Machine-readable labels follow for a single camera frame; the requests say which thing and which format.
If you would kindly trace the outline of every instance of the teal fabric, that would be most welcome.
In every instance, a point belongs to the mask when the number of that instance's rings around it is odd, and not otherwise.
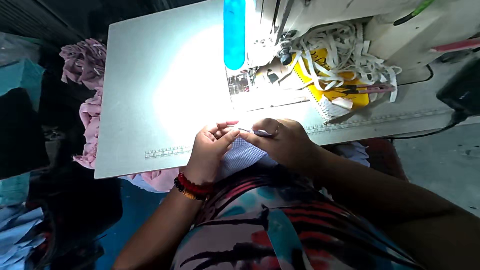
[[[38,111],[44,71],[43,67],[26,58],[0,67],[0,96],[11,89],[24,88],[30,97],[32,108]]]
[[[28,196],[30,172],[0,180],[0,206],[24,203]]]

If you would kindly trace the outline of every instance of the blue bottle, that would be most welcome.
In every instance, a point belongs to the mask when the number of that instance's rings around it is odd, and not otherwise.
[[[223,61],[231,70],[245,62],[245,0],[223,2]]]

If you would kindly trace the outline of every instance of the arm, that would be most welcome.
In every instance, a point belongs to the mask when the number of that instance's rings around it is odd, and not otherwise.
[[[414,184],[339,157],[315,145],[292,120],[264,119],[253,126],[274,134],[242,138],[280,164],[324,186],[334,200],[382,228],[429,269],[473,269],[479,260],[480,219]]]
[[[201,185],[215,179],[220,160],[240,133],[228,125],[237,122],[206,126],[197,134],[183,172],[190,182]],[[173,187],[155,213],[122,249],[113,269],[158,269],[159,266],[163,269],[170,266],[201,206],[202,201],[189,199]]]
[[[201,206],[202,201],[189,199],[174,187],[122,249],[113,269],[170,265]]]

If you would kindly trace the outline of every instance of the white elastic band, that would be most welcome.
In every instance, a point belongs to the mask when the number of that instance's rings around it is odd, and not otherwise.
[[[345,80],[356,78],[368,85],[376,82],[389,82],[395,89],[390,96],[390,102],[393,102],[397,90],[396,75],[401,72],[401,68],[387,66],[384,64],[384,60],[368,54],[369,47],[370,42],[363,40],[361,24],[354,25],[344,22],[313,28],[293,41],[292,52],[296,53],[296,56],[288,73],[292,72],[296,63],[299,63],[303,74],[311,79],[301,86],[314,84],[319,90],[339,87]],[[310,51],[315,49],[326,49],[326,64],[330,70],[312,60]],[[309,71],[305,67],[303,58],[307,60]],[[327,77],[318,76],[317,72],[322,72]],[[345,79],[340,76],[340,73],[343,72],[352,72],[354,76],[351,79]],[[326,84],[324,89],[320,86],[319,81]]]

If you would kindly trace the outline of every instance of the black beaded bracelet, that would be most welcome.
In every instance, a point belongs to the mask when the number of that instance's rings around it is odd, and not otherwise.
[[[195,199],[195,200],[200,200],[200,201],[206,201],[208,200],[209,196],[208,195],[197,195],[194,194],[188,190],[185,190],[185,187],[180,183],[178,177],[175,177],[175,187],[182,192],[186,197],[190,199]]]

